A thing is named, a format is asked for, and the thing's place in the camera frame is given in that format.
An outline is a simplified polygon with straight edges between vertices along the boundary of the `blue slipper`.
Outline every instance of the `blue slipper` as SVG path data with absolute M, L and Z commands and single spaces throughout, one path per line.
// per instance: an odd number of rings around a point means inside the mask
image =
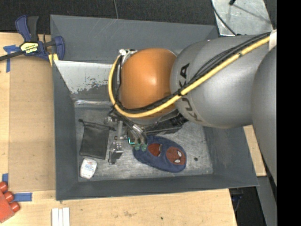
M 138 161 L 163 171 L 180 172 L 186 167 L 184 149 L 164 137 L 147 137 L 146 151 L 133 148 L 133 155 Z

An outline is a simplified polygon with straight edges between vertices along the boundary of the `black floor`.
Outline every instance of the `black floor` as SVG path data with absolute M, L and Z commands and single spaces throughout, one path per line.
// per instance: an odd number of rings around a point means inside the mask
M 277 28 L 277 0 L 264 1 Z M 121 19 L 215 24 L 210 0 L 116 0 L 116 4 Z M 14 21 L 24 14 L 39 16 L 37 32 L 46 34 L 50 34 L 50 14 L 116 18 L 113 0 L 0 0 L 0 31 L 15 31 Z M 266 225 L 255 187 L 231 193 L 242 193 L 236 211 L 238 226 Z

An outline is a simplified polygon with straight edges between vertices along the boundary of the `red object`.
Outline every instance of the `red object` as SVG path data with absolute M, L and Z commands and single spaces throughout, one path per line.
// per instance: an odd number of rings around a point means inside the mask
M 17 202 L 10 203 L 14 196 L 11 192 L 4 193 L 7 189 L 8 185 L 6 182 L 0 182 L 0 223 L 14 216 L 15 212 L 20 209 Z

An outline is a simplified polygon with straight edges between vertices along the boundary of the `black fabric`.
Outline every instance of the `black fabric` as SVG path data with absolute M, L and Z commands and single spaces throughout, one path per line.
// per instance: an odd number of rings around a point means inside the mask
M 277 27 L 277 0 L 264 0 Z M 210 0 L 116 0 L 119 18 L 214 25 Z M 21 15 L 39 16 L 38 33 L 50 34 L 50 14 L 116 18 L 113 0 L 0 0 L 0 31 L 15 31 Z
M 84 135 L 79 154 L 81 156 L 105 159 L 109 130 L 97 125 L 89 125 L 85 122 Z

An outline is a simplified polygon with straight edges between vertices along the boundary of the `metal bracket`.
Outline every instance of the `metal bracket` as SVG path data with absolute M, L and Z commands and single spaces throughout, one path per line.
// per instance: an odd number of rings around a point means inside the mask
M 122 144 L 124 140 L 122 137 L 122 125 L 123 122 L 118 121 L 117 136 L 115 137 L 115 140 L 112 142 L 109 150 L 108 162 L 110 165 L 114 165 L 117 162 L 117 159 L 119 159 L 123 154 Z

